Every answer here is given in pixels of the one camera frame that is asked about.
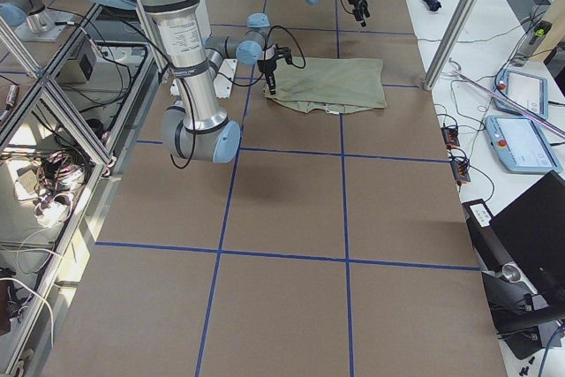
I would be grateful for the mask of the black monitor on arm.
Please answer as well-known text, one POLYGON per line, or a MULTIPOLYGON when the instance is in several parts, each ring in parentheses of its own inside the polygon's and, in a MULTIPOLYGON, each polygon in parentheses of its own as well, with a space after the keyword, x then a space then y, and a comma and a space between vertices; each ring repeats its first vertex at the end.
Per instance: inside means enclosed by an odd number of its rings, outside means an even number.
POLYGON ((493 214, 463 204, 498 336, 516 358, 560 346, 564 320, 564 180, 556 172, 493 214))

